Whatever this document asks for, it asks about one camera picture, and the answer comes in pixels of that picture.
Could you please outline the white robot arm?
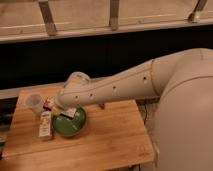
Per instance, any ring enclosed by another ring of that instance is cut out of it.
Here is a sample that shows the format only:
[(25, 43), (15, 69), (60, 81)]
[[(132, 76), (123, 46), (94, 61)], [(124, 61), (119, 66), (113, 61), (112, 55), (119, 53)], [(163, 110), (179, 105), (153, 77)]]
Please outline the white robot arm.
[(92, 81), (74, 72), (55, 98), (66, 109), (157, 98), (154, 171), (213, 171), (213, 49), (193, 48)]

